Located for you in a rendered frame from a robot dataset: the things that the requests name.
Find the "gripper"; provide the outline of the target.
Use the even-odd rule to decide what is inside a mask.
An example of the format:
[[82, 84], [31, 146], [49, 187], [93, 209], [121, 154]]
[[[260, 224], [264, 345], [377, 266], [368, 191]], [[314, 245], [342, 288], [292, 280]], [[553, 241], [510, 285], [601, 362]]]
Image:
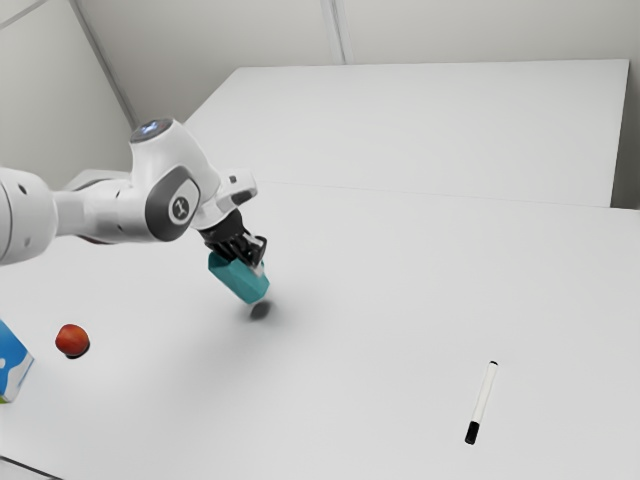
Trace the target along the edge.
[[239, 210], [233, 210], [218, 224], [199, 230], [205, 245], [214, 253], [227, 261], [250, 261], [252, 271], [261, 274], [267, 239], [251, 234], [247, 239], [247, 233]]

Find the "teal faceted mug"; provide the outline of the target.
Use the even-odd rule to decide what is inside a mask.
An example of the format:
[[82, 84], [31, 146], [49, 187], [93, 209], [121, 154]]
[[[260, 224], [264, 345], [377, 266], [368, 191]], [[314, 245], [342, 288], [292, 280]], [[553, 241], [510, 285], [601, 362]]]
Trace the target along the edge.
[[208, 269], [246, 304], [254, 304], [262, 300], [270, 286], [263, 270], [256, 274], [239, 259], [228, 261], [215, 252], [209, 254]]

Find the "red apple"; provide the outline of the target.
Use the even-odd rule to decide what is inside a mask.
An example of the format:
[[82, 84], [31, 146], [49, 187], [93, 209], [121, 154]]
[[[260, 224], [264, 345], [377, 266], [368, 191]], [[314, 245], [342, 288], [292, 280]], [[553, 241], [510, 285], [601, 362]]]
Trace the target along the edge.
[[82, 327], [65, 324], [56, 335], [55, 346], [66, 357], [78, 358], [90, 348], [90, 338]]

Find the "white marker with black cap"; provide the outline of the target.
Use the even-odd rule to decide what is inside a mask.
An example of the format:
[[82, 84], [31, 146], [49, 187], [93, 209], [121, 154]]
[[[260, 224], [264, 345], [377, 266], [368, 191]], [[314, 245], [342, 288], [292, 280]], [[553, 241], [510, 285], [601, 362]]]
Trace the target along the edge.
[[476, 443], [498, 367], [499, 364], [494, 360], [488, 363], [464, 438], [465, 443], [468, 445], [474, 445]]

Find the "blue and white carton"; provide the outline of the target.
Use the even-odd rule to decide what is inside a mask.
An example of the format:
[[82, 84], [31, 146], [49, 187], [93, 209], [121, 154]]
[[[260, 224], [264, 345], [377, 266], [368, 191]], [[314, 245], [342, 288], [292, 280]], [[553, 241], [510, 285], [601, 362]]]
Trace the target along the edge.
[[0, 404], [15, 401], [33, 363], [33, 355], [0, 320]]

